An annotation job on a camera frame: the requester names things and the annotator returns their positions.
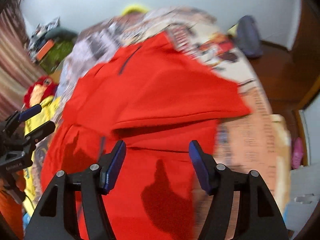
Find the red garment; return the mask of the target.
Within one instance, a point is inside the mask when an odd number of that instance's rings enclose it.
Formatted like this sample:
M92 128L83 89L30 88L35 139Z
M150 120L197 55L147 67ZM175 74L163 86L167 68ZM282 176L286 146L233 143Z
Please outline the red garment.
M192 239L197 140L212 152L224 118L250 113L238 85L177 51L166 33L118 49L79 79L44 159L41 183L83 171L118 140L126 156L103 197L117 239Z

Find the red plush toy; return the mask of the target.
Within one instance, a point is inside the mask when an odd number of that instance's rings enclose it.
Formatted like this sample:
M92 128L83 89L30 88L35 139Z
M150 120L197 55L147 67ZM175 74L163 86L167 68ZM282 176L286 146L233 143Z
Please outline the red plush toy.
M33 85L31 85L23 97L23 103L26 108L40 104L43 100L55 96L58 83L49 76L40 77Z

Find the striped brown curtain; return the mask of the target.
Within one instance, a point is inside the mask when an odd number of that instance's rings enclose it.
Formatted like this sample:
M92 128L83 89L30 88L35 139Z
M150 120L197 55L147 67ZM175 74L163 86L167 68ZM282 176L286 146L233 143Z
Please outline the striped brown curtain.
M44 70L32 63L27 52L29 37L17 0L11 0L1 12L1 119L23 105L27 89Z

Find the pink slipper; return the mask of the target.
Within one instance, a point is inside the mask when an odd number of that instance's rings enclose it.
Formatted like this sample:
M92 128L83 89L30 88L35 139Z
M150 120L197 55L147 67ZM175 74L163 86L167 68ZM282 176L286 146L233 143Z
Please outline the pink slipper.
M291 167L293 169L298 169L301 165L304 155L303 142L300 137L298 137L293 143L293 151L291 155Z

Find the newspaper print bed sheet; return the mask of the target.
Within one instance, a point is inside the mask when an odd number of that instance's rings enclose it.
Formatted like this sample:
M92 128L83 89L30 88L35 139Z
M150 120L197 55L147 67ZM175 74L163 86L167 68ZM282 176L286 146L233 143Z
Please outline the newspaper print bed sheet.
M61 99L54 115L58 127L79 79L97 64L108 63L118 49L144 42L160 33L166 33L177 51L238 85L238 92L251 112L220 120L210 154L215 154L219 162L237 171L258 170L271 192L276 193L278 153L271 126L271 109L263 89L247 59L223 35L215 19L193 8L170 7L146 14L118 16L83 30L63 64L57 91ZM207 198L198 188L196 178L192 192L194 239L204 221Z

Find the green plush pile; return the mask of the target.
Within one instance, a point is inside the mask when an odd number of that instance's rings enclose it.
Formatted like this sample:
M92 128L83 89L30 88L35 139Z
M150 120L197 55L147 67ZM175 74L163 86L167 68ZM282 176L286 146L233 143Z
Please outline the green plush pile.
M61 61L68 56L74 47L70 40L56 42L40 60L40 66L47 74L55 72Z

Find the brown wooden door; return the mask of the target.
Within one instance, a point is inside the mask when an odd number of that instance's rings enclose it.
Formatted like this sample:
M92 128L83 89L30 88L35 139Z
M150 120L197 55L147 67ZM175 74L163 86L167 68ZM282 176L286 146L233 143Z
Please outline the brown wooden door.
M319 18L301 1L296 40L291 51L263 42L264 54L250 63L258 75L274 114L285 118L291 137L299 136L293 110L319 76Z

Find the dark blue bag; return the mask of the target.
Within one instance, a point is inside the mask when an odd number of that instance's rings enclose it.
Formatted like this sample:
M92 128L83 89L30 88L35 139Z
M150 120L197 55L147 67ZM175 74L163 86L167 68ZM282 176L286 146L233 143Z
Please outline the dark blue bag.
M263 55L259 30L252 16L240 18L236 29L236 45L249 58Z

